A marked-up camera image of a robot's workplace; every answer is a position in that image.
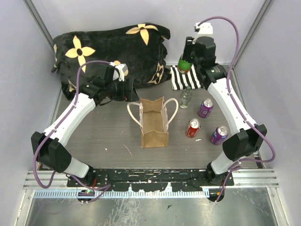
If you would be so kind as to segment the clear glass Chang bottle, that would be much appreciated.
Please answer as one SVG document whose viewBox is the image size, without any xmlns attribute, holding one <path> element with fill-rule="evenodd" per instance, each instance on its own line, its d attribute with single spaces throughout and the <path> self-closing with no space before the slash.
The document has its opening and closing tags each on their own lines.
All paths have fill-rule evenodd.
<svg viewBox="0 0 301 226">
<path fill-rule="evenodd" d="M 187 86 L 181 92 L 179 106 L 183 109 L 188 108 L 191 99 L 192 99 L 192 88 L 191 86 Z"/>
</svg>

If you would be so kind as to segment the burlap watermelon canvas bag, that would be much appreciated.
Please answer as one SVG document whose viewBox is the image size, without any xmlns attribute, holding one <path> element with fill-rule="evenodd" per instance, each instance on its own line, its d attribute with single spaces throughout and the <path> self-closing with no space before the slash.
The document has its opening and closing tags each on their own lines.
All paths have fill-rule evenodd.
<svg viewBox="0 0 301 226">
<path fill-rule="evenodd" d="M 175 103 L 175 111 L 171 117 L 168 117 L 166 105 L 170 102 Z M 130 106 L 139 107 L 139 119 L 136 119 Z M 157 148 L 167 147 L 169 141 L 169 124 L 172 122 L 178 112 L 179 104 L 175 98 L 164 100 L 164 98 L 155 101 L 140 99 L 139 103 L 130 102 L 127 104 L 127 111 L 130 117 L 139 125 L 141 130 L 141 147 Z"/>
</svg>

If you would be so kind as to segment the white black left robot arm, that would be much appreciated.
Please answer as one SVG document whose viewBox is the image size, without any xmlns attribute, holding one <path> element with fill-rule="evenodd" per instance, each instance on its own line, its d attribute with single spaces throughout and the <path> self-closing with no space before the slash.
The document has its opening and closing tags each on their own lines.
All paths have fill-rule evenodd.
<svg viewBox="0 0 301 226">
<path fill-rule="evenodd" d="M 72 102 L 57 120 L 42 133 L 35 132 L 32 137 L 34 162 L 41 163 L 58 173 L 77 177 L 83 186 L 94 182 L 92 168 L 66 150 L 66 145 L 83 119 L 106 98 L 114 101 L 133 102 L 139 99 L 134 80 L 127 78 L 126 64 L 114 64 L 98 60 L 100 72 L 88 82 L 77 83 Z"/>
</svg>

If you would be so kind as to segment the green Perrier glass bottle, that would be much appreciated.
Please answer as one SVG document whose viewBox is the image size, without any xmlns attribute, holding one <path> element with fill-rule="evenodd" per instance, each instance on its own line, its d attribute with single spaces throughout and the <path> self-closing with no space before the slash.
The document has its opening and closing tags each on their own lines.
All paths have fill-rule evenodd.
<svg viewBox="0 0 301 226">
<path fill-rule="evenodd" d="M 185 74 L 188 73 L 190 71 L 192 67 L 192 62 L 190 61 L 186 61 L 183 58 L 183 55 L 180 56 L 178 64 L 177 64 L 177 70 L 179 73 Z"/>
</svg>

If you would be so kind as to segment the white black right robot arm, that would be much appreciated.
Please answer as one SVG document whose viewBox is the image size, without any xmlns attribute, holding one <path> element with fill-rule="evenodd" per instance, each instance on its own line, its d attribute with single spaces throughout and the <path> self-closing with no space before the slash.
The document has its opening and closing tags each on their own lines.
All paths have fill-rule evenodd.
<svg viewBox="0 0 301 226">
<path fill-rule="evenodd" d="M 229 125 L 230 137 L 222 144 L 222 153 L 210 162 L 205 171 L 206 181 L 215 186 L 223 180 L 229 167 L 245 160 L 262 145 L 267 134 L 246 112 L 227 78 L 224 67 L 216 63 L 216 44 L 212 37 L 187 37 L 182 58 L 192 64 L 197 79 L 215 99 Z"/>
</svg>

